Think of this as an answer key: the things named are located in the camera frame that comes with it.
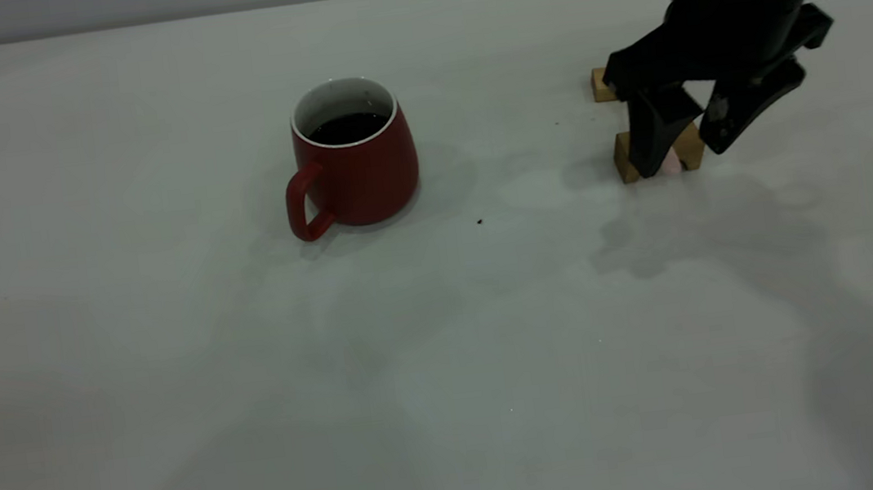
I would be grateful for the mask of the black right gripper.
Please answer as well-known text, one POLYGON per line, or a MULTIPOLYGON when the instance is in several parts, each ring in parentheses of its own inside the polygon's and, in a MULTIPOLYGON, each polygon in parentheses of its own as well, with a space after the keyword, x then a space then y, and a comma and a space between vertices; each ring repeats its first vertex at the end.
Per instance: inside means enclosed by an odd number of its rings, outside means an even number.
POLYGON ((605 65, 604 83, 626 100, 630 164, 643 178, 655 176, 701 116, 681 82, 748 79, 716 82, 698 127, 702 142, 722 155, 801 87, 807 73, 791 56, 819 48, 833 21, 807 0, 671 0, 660 27, 605 65))

